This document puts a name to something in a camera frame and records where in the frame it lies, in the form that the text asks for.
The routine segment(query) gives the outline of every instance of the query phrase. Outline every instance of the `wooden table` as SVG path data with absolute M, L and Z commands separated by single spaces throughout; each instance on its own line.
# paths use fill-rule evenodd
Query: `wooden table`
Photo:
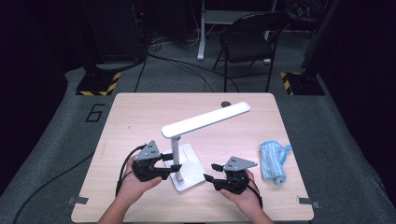
M 103 129 L 80 197 L 86 204 L 76 204 L 75 222 L 96 222 L 114 200 L 115 187 L 125 157 L 137 146 L 155 140 L 159 150 L 171 148 L 163 126 L 220 108 L 223 101 L 247 102 L 251 110 L 238 117 L 182 135 L 179 143 L 191 144 L 208 175 L 223 179 L 211 163 L 225 164 L 236 156 L 259 165 L 249 168 L 260 189 L 263 210 L 272 220 L 310 220 L 310 205 L 299 204 L 297 196 L 307 198 L 294 154 L 288 152 L 284 169 L 285 183 L 276 186 L 262 180 L 260 144 L 276 140 L 289 144 L 274 96 L 270 93 L 120 93 L 116 96 Z M 156 166 L 164 167 L 162 161 Z M 226 200 L 213 184 L 202 182 L 178 192 L 171 178 L 147 191 L 131 206 L 125 222 L 240 222 L 248 221 L 237 207 Z

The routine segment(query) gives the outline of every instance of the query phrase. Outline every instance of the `hand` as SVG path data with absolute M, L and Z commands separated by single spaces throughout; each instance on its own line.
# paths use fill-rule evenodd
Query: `hand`
M 146 190 L 154 188 L 162 181 L 162 179 L 158 176 L 149 181 L 141 182 L 139 179 L 137 179 L 137 177 L 134 175 L 134 172 L 132 171 L 133 164 L 134 156 L 131 157 L 127 162 L 122 185 L 116 198 L 116 200 L 124 201 L 128 207 L 135 203 Z
M 256 186 L 253 184 L 254 175 L 248 169 L 246 169 L 246 171 L 247 176 L 251 180 L 248 184 L 255 189 Z M 225 198 L 235 203 L 239 210 L 252 223 L 273 223 L 273 221 L 262 211 L 257 195 L 251 189 L 247 188 L 241 194 L 233 194 L 227 189 L 221 189 L 220 192 Z
M 141 182 L 132 172 L 134 157 L 131 157 L 126 165 L 122 185 L 114 202 L 107 208 L 98 223 L 122 223 L 129 207 L 135 203 L 146 190 L 152 189 L 163 180 L 155 177 L 146 182 Z

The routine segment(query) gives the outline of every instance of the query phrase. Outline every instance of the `lamp base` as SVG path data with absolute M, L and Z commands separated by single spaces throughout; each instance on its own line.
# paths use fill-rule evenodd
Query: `lamp base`
M 178 151 L 179 163 L 182 165 L 180 169 L 182 180 L 178 181 L 175 173 L 170 174 L 176 190 L 183 191 L 205 181 L 205 169 L 192 146 L 190 144 L 185 144 L 179 147 Z M 164 153 L 172 153 L 172 150 L 168 150 Z M 165 165 L 169 168 L 173 165 L 173 161 L 165 161 Z

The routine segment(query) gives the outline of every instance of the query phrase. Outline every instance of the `electrical cord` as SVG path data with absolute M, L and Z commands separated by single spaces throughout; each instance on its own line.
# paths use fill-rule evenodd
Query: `electrical cord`
M 120 188 L 121 188 L 121 185 L 122 185 L 122 181 L 124 180 L 124 178 L 125 178 L 127 175 L 129 175 L 129 174 L 131 174 L 131 173 L 133 172 L 133 171 L 131 171 L 130 173 L 128 173 L 128 174 L 126 174 L 126 175 L 123 174 L 123 173 L 124 173 L 124 170 L 125 170 L 125 167 L 126 167 L 126 164 L 128 163 L 129 158 L 131 158 L 132 155 L 134 155 L 134 153 L 135 153 L 137 150 L 141 150 L 141 149 L 143 149 L 145 146 L 146 146 L 146 144 L 145 144 L 145 145 L 142 145 L 142 146 L 140 146 L 140 147 L 135 148 L 135 149 L 132 150 L 132 152 L 130 152 L 130 153 L 128 154 L 128 156 L 125 158 L 125 160 L 124 160 L 124 162 L 123 162 L 123 164 L 122 164 L 122 166 L 121 166 L 119 181 L 117 181 L 117 186 L 116 186 L 116 197 L 117 197 L 117 195 L 119 194 L 119 191 L 120 191 Z
M 207 84 L 207 86 L 209 87 L 209 89 L 213 92 L 213 89 L 212 89 L 212 87 L 210 86 L 210 84 L 209 84 L 209 83 L 206 81 L 206 79 L 205 79 L 203 76 L 201 76 L 199 73 L 195 72 L 195 71 L 192 70 L 191 68 L 189 68 L 189 67 L 187 67 L 187 66 L 185 66 L 185 65 L 182 65 L 182 64 L 177 64 L 177 63 L 175 63 L 175 62 L 170 62 L 170 61 L 166 61 L 166 60 L 165 60 L 165 62 L 172 64 L 173 66 L 179 68 L 180 70 L 183 70 L 184 72 L 186 72 L 186 73 L 188 73 L 188 74 L 191 74 L 191 75 L 193 75 L 193 76 L 195 76 L 195 77 L 201 78 L 201 79 L 204 81 L 204 92 L 205 92 L 205 90 L 206 90 L 206 84 Z
M 210 69 L 201 67 L 201 66 L 196 65 L 196 64 L 193 64 L 193 63 L 186 63 L 186 62 L 179 61 L 179 60 L 175 60 L 175 59 L 168 59 L 168 58 L 156 56 L 156 55 L 153 55 L 153 54 L 150 54 L 150 53 L 148 53 L 148 56 L 150 56 L 150 57 L 152 57 L 152 58 L 155 58 L 155 59 L 161 59 L 161 60 L 164 60 L 164 61 L 170 61 L 170 62 L 175 62 L 175 63 L 184 63 L 184 64 L 187 64 L 187 65 L 190 65 L 190 66 L 194 66 L 194 67 L 203 69 L 203 70 L 205 70 L 205 71 L 207 71 L 207 72 L 210 72 L 210 73 L 214 73 L 214 74 L 217 74 L 217 75 L 220 75 L 220 76 L 224 76 L 222 73 L 215 72 L 215 71 L 213 71 L 213 70 L 210 70 Z M 238 89 L 238 87 L 236 86 L 235 82 L 233 81 L 233 79 L 230 78 L 230 80 L 231 80 L 231 82 L 233 83 L 233 85 L 235 86 L 236 90 L 237 90 L 238 92 L 240 92 L 239 89 Z
M 140 70 L 139 77 L 137 78 L 137 81 L 136 81 L 136 86 L 134 87 L 134 92 L 136 92 L 136 91 L 137 91 L 137 87 L 139 86 L 140 78 L 142 77 L 143 70 L 145 69 L 145 67 L 146 67 L 146 59 L 144 59 L 144 61 L 143 61 L 142 70 Z
M 247 187 L 250 188 L 251 191 L 253 191 L 254 194 L 256 194 L 257 199 L 259 199 L 260 207 L 262 208 L 262 196 L 260 196 L 259 188 L 257 187 L 256 183 L 254 183 L 254 181 L 252 179 L 249 178 L 249 180 L 253 183 L 253 185 L 256 187 L 256 189 L 251 187 L 249 184 L 247 184 Z
M 12 223 L 17 223 L 18 217 L 20 216 L 23 208 L 26 206 L 26 204 L 28 204 L 30 202 L 30 200 L 35 197 L 35 195 L 42 190 L 44 187 L 46 187 L 48 184 L 52 183 L 53 181 L 55 181 L 56 179 L 58 179 L 59 177 L 65 175 L 66 173 L 72 171 L 73 169 L 75 169 L 76 167 L 78 167 L 79 165 L 81 165 L 84 161 L 86 161 L 87 159 L 89 159 L 91 156 L 93 156 L 94 152 L 91 153 L 89 156 L 87 156 L 86 158 L 84 158 L 82 161 L 78 162 L 77 164 L 73 165 L 72 167 L 70 167 L 69 169 L 63 171 L 62 173 L 56 175 L 55 177 L 53 177 L 51 180 L 47 181 L 47 183 L 45 183 L 44 185 L 42 185 L 40 188 L 38 188 L 35 192 L 33 192 L 29 198 L 26 199 L 26 201 L 22 204 L 21 208 L 18 210 L 17 214 L 14 217 L 14 220 L 12 221 Z

